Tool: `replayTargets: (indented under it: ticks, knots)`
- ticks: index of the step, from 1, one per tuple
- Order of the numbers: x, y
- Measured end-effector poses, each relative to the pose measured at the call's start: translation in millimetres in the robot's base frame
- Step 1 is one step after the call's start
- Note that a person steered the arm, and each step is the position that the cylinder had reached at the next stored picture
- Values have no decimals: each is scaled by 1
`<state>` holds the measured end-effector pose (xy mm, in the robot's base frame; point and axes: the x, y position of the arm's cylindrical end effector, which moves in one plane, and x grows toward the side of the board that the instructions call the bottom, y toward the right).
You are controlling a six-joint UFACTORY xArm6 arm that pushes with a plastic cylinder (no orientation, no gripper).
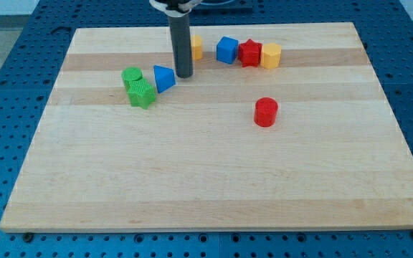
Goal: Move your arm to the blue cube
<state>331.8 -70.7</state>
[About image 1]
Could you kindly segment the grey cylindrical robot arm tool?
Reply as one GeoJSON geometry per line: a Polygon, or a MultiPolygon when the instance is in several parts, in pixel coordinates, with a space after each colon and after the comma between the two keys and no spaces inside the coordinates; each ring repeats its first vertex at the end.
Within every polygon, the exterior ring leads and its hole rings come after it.
{"type": "Polygon", "coordinates": [[[187,1],[168,0],[167,10],[168,25],[171,33],[171,43],[174,53],[176,75],[188,78],[193,75],[193,62],[191,55],[191,34],[189,28],[189,12],[179,6],[187,1]]]}

